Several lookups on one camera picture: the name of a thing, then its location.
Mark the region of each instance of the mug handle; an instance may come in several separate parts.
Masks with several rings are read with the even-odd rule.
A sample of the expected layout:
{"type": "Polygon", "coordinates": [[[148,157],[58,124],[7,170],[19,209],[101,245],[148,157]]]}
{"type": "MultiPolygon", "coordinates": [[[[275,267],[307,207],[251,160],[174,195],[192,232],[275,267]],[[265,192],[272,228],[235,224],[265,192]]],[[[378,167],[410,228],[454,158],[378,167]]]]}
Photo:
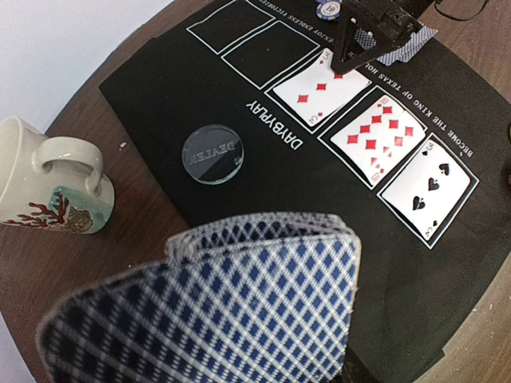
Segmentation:
{"type": "Polygon", "coordinates": [[[93,171],[85,180],[85,189],[91,195],[101,194],[103,155],[96,145],[78,138],[49,138],[32,155],[32,165],[37,172],[47,173],[53,161],[74,161],[90,166],[93,171]]]}

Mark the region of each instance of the blue and white poker chip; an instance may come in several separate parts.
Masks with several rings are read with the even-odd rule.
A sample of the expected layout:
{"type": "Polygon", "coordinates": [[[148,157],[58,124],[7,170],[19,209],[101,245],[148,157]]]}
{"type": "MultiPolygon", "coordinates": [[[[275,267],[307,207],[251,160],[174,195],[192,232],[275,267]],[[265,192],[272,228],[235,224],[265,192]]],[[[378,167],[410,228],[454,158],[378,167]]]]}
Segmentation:
{"type": "Polygon", "coordinates": [[[341,2],[339,0],[316,0],[319,3],[316,14],[321,20],[336,20],[341,13],[341,2]]]}

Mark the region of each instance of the black cable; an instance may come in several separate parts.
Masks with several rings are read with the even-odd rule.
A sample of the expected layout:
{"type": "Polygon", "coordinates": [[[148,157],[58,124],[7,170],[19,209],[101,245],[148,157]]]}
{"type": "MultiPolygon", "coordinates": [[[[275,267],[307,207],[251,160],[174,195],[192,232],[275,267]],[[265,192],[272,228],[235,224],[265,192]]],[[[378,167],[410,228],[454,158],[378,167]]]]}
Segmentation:
{"type": "Polygon", "coordinates": [[[452,14],[447,14],[446,12],[444,12],[443,10],[441,10],[440,8],[438,8],[438,6],[440,4],[442,4],[442,1],[443,0],[435,0],[434,2],[434,9],[437,10],[437,12],[439,14],[441,14],[442,16],[446,17],[446,18],[450,18],[451,20],[454,20],[456,22],[467,22],[467,21],[470,21],[472,20],[473,18],[475,18],[476,16],[478,16],[482,11],[485,10],[486,6],[488,5],[489,3],[489,0],[485,0],[483,3],[482,3],[482,6],[481,6],[481,9],[479,10],[479,12],[477,12],[474,16],[470,16],[469,18],[458,18],[456,16],[453,16],[452,14]]]}

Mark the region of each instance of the white card outline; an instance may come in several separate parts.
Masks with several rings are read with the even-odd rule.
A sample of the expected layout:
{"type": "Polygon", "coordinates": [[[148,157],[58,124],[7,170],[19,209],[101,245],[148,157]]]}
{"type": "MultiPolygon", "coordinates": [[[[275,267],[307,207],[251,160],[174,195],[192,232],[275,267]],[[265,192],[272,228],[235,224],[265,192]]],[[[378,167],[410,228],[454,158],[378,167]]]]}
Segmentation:
{"type": "Polygon", "coordinates": [[[437,244],[438,240],[444,235],[446,230],[449,228],[450,224],[454,221],[460,210],[465,206],[466,201],[469,199],[469,197],[472,195],[473,191],[479,184],[479,179],[476,177],[476,175],[470,170],[470,168],[465,165],[463,161],[461,161],[456,153],[447,146],[447,144],[440,139],[436,134],[433,132],[423,141],[424,143],[428,140],[431,140],[431,138],[434,137],[434,142],[439,144],[442,148],[446,150],[446,152],[453,157],[453,160],[456,161],[456,163],[460,166],[461,169],[463,169],[464,172],[466,172],[467,176],[470,178],[470,184],[467,187],[467,189],[463,192],[463,195],[461,198],[456,202],[453,208],[458,206],[458,208],[454,212],[449,212],[449,214],[446,216],[446,218],[442,221],[440,224],[439,231],[436,231],[433,236],[430,238],[429,241],[425,240],[424,237],[422,237],[421,233],[418,232],[417,229],[412,228],[407,221],[405,221],[401,216],[398,214],[398,209],[394,207],[390,202],[385,200],[382,196],[383,192],[394,182],[394,180],[405,170],[406,166],[419,154],[424,144],[420,145],[414,152],[414,154],[408,159],[407,162],[399,169],[399,171],[394,174],[394,176],[379,190],[379,192],[376,194],[376,196],[389,208],[389,210],[396,216],[397,219],[399,219],[406,227],[408,227],[408,230],[411,231],[412,234],[414,234],[417,238],[419,238],[422,243],[426,245],[426,247],[430,250],[433,249],[434,245],[437,244]]]}
{"type": "Polygon", "coordinates": [[[267,21],[267,22],[264,22],[263,24],[261,24],[260,26],[257,26],[256,28],[252,29],[252,30],[249,30],[246,34],[244,34],[243,36],[237,38],[236,40],[234,41],[231,41],[229,42],[224,48],[222,48],[221,50],[219,51],[216,51],[212,46],[210,46],[203,38],[201,38],[198,34],[196,34],[195,32],[193,32],[192,28],[195,27],[195,26],[198,26],[199,24],[203,24],[204,22],[206,22],[209,18],[211,18],[212,16],[214,16],[215,14],[217,14],[218,12],[220,12],[222,9],[224,8],[227,8],[228,6],[230,6],[231,4],[234,4],[235,2],[239,2],[238,0],[232,0],[231,2],[228,2],[227,4],[221,6],[218,10],[212,12],[211,14],[209,14],[204,20],[200,21],[200,22],[196,22],[195,24],[191,25],[191,26],[188,26],[186,28],[186,30],[191,33],[193,36],[195,36],[195,38],[197,40],[199,40],[200,42],[202,42],[204,45],[206,45],[216,56],[222,54],[222,52],[224,52],[225,50],[229,49],[231,46],[235,45],[238,41],[240,40],[243,40],[244,38],[246,38],[247,36],[249,36],[250,34],[254,33],[256,30],[259,30],[259,29],[262,29],[266,24],[269,24],[271,22],[273,22],[275,20],[275,16],[269,14],[268,12],[266,12],[265,10],[261,10],[258,6],[255,6],[254,4],[252,4],[251,2],[249,2],[248,0],[245,0],[246,3],[248,3],[250,6],[252,6],[253,8],[255,8],[256,10],[258,10],[259,12],[263,13],[263,14],[267,14],[270,19],[267,21]]]}
{"type": "MultiPolygon", "coordinates": [[[[393,101],[397,102],[399,105],[401,105],[401,107],[403,108],[403,110],[407,111],[415,120],[417,120],[417,122],[422,126],[422,131],[424,132],[424,134],[426,135],[426,132],[428,131],[428,127],[426,124],[424,124],[420,118],[418,118],[414,113],[412,113],[410,111],[409,108],[407,108],[401,101],[397,100],[395,97],[393,97],[392,95],[390,95],[384,88],[382,88],[380,85],[375,85],[373,89],[371,89],[369,92],[367,92],[362,98],[360,98],[360,100],[358,100],[356,103],[354,103],[345,113],[343,113],[341,116],[339,116],[339,118],[337,118],[328,128],[326,128],[323,132],[321,132],[321,134],[318,136],[318,141],[321,142],[324,146],[327,147],[328,150],[330,150],[332,153],[334,153],[334,155],[339,158],[357,177],[359,180],[362,181],[362,183],[364,185],[366,185],[369,190],[374,190],[377,186],[380,186],[380,184],[384,184],[383,183],[383,180],[386,178],[386,176],[388,175],[385,175],[383,177],[383,180],[382,182],[380,183],[377,183],[375,185],[371,185],[369,182],[367,182],[367,180],[359,175],[359,173],[353,169],[353,167],[343,158],[343,156],[339,155],[337,153],[337,151],[335,149],[333,149],[326,140],[323,139],[323,136],[329,131],[331,130],[339,121],[341,121],[352,109],[354,109],[358,104],[360,104],[362,101],[364,101],[370,94],[372,94],[376,89],[380,89],[382,92],[383,92],[383,96],[388,96],[390,99],[392,99],[393,101]]],[[[358,118],[359,116],[361,116],[364,112],[360,113],[358,116],[356,116],[355,118],[358,118]]],[[[424,139],[420,140],[416,146],[420,146],[422,144],[422,142],[424,141],[424,139]]]]}
{"type": "Polygon", "coordinates": [[[306,36],[305,34],[302,34],[301,32],[299,32],[298,30],[296,30],[295,28],[292,28],[291,26],[289,26],[288,24],[286,24],[285,22],[282,22],[280,20],[276,20],[274,21],[273,23],[271,23],[269,26],[266,26],[264,28],[262,28],[261,30],[259,30],[258,32],[254,33],[252,36],[250,36],[249,38],[246,38],[245,40],[243,40],[241,43],[239,43],[238,45],[232,47],[229,51],[225,52],[224,54],[222,54],[222,56],[220,56],[220,58],[227,64],[229,65],[235,72],[237,72],[242,78],[244,78],[246,81],[248,81],[250,84],[254,85],[254,87],[258,90],[262,90],[264,89],[264,87],[266,87],[268,84],[270,84],[272,81],[274,81],[277,77],[281,76],[282,73],[286,73],[290,68],[293,68],[294,66],[298,65],[300,62],[302,62],[303,60],[307,59],[307,57],[311,56],[321,45],[318,44],[316,41],[312,40],[311,38],[309,38],[308,36],[306,36]],[[289,65],[286,69],[282,70],[281,72],[277,73],[274,77],[272,77],[270,80],[266,81],[263,85],[257,85],[254,81],[252,81],[250,78],[248,78],[247,76],[245,76],[244,74],[242,74],[233,64],[231,64],[226,56],[229,55],[230,53],[234,52],[236,49],[240,48],[244,43],[246,43],[247,41],[249,40],[252,40],[255,36],[258,36],[259,34],[261,34],[262,32],[265,32],[267,30],[269,30],[270,28],[272,28],[273,26],[276,26],[277,24],[282,24],[283,26],[285,26],[286,28],[288,28],[289,30],[295,32],[296,34],[299,34],[300,36],[302,36],[303,38],[306,38],[308,41],[312,42],[314,45],[315,45],[315,48],[313,48],[309,53],[305,54],[303,57],[301,57],[300,59],[298,59],[297,61],[295,61],[294,63],[292,63],[291,65],[289,65]]]}
{"type": "MultiPolygon", "coordinates": [[[[321,56],[321,53],[322,53],[323,50],[321,50],[321,52],[319,52],[318,54],[316,54],[315,56],[313,56],[311,59],[307,60],[304,64],[300,65],[298,68],[294,69],[293,71],[291,71],[290,73],[288,73],[285,77],[281,78],[280,80],[278,80],[273,86],[271,86],[270,88],[268,88],[264,94],[266,95],[266,97],[268,97],[270,100],[272,100],[275,104],[277,104],[277,106],[279,106],[290,118],[292,118],[293,120],[295,120],[302,128],[304,128],[305,130],[307,130],[310,134],[316,134],[316,132],[318,132],[323,126],[325,126],[326,124],[328,124],[328,121],[333,118],[335,116],[335,114],[341,110],[342,108],[344,108],[346,105],[343,105],[339,108],[337,108],[334,112],[330,113],[330,116],[324,118],[319,124],[317,124],[316,126],[314,127],[310,127],[308,126],[307,124],[304,123],[303,120],[301,120],[299,117],[295,117],[293,115],[292,112],[290,112],[288,109],[290,108],[289,105],[282,105],[280,102],[278,102],[274,97],[272,97],[270,95],[270,92],[277,86],[279,86],[280,84],[283,84],[285,81],[289,80],[291,78],[291,76],[295,75],[299,70],[301,70],[303,67],[305,67],[306,65],[309,65],[310,63],[312,63],[315,59],[317,59],[319,56],[321,56]]],[[[368,88],[371,87],[371,85],[373,85],[373,81],[371,81],[367,76],[363,75],[365,78],[367,78],[367,80],[369,81],[369,83],[366,85],[365,88],[363,88],[360,92],[358,92],[356,94],[355,97],[353,97],[351,100],[355,99],[356,97],[358,97],[358,95],[362,92],[364,92],[365,90],[367,90],[368,88]]]]}

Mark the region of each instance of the black mat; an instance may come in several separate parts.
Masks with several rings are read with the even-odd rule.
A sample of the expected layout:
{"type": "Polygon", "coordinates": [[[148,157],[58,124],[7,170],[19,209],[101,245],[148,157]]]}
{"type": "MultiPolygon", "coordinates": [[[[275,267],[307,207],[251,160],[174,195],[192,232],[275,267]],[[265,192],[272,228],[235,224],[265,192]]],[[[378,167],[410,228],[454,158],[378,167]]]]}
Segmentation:
{"type": "Polygon", "coordinates": [[[370,87],[311,134],[264,92],[315,48],[312,41],[332,47],[335,24],[315,16],[312,0],[235,2],[230,6],[236,8],[222,8],[197,24],[228,3],[213,2],[151,40],[101,91],[192,226],[252,211],[343,217],[363,244],[350,347],[379,380],[412,381],[441,357],[509,253],[511,107],[431,41],[409,64],[361,69],[370,87]],[[232,20],[231,29],[226,20],[232,20]],[[250,44],[236,48],[250,37],[250,44]],[[473,173],[468,200],[443,235],[429,242],[378,198],[401,166],[370,190],[327,148],[329,132],[383,92],[415,113],[428,127],[426,136],[433,133],[473,173]],[[277,136],[247,107],[253,101],[296,136],[295,147],[303,144],[294,150],[277,136]],[[235,129],[246,151],[238,175],[220,186],[196,183],[181,163],[184,141],[207,124],[235,129]]]}

